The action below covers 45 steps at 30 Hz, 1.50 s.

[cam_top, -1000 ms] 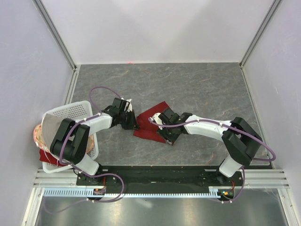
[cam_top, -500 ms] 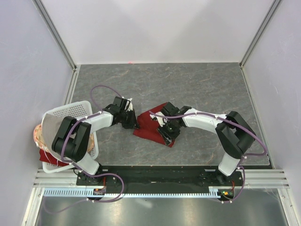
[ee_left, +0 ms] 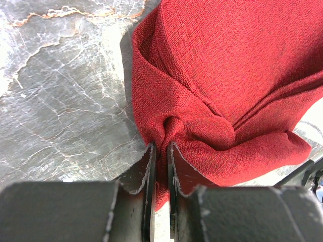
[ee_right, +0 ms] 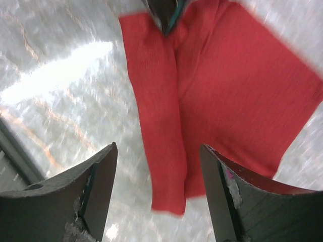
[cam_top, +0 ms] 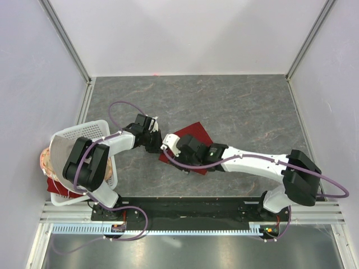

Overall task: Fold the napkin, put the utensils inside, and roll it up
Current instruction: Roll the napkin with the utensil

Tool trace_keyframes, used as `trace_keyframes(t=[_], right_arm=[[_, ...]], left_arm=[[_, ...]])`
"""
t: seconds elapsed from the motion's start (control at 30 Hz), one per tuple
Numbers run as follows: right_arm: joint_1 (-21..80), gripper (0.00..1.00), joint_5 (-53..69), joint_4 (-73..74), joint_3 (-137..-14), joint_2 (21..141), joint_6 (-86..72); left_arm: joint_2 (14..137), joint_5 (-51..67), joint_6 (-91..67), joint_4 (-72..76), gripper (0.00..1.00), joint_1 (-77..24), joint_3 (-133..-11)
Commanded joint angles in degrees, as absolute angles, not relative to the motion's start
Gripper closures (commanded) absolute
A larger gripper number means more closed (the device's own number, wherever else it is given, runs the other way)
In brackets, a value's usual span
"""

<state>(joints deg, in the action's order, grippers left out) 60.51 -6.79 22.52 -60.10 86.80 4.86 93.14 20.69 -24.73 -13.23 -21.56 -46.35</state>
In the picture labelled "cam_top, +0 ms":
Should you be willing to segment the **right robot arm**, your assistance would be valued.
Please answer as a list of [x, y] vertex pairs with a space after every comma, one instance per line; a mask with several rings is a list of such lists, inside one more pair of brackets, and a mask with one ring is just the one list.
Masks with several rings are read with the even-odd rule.
[[175, 160], [189, 169], [201, 166], [208, 171], [240, 172], [272, 179], [280, 185], [262, 195], [258, 217], [271, 220], [285, 207], [316, 203], [320, 169], [300, 150], [290, 154], [267, 155], [242, 151], [220, 143], [206, 145], [187, 134], [170, 146]]

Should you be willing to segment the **red cloth napkin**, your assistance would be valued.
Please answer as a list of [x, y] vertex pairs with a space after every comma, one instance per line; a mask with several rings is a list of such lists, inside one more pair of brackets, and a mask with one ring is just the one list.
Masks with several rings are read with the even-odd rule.
[[[206, 130], [204, 129], [204, 127], [200, 122], [193, 123], [183, 129], [174, 132], [173, 134], [177, 135], [180, 138], [183, 137], [184, 135], [192, 135], [194, 138], [204, 143], [206, 146], [210, 146], [213, 143], [213, 140], [210, 138], [210, 136], [208, 135], [208, 133], [206, 132]], [[160, 154], [159, 161], [169, 165], [173, 165], [173, 163], [171, 163], [163, 153]], [[205, 169], [186, 170], [181, 167], [179, 167], [179, 169], [185, 172], [192, 171], [194, 173], [201, 175], [206, 175], [208, 173], [208, 171]]]

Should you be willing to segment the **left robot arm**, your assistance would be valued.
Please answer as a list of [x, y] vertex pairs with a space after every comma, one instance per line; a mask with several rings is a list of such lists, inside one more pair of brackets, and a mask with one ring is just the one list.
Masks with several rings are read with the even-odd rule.
[[157, 118], [138, 114], [135, 121], [109, 136], [91, 140], [80, 137], [70, 145], [66, 162], [60, 166], [61, 177], [72, 183], [77, 191], [87, 195], [104, 207], [110, 220], [123, 214], [121, 196], [105, 182], [108, 159], [120, 152], [144, 146], [148, 153], [160, 153], [162, 142]]

